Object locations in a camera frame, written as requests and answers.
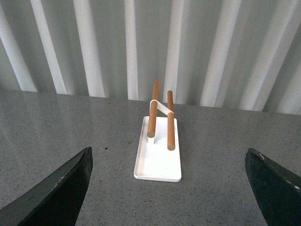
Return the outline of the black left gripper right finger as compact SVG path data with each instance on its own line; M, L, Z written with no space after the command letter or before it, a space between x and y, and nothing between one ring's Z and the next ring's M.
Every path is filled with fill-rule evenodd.
M301 224L301 177L250 148L246 174L258 206L269 226Z

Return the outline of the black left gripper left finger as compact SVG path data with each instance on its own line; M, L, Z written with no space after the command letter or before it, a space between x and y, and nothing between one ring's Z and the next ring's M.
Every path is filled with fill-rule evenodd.
M80 151L21 197L0 210L2 226L73 226L93 168L92 148Z

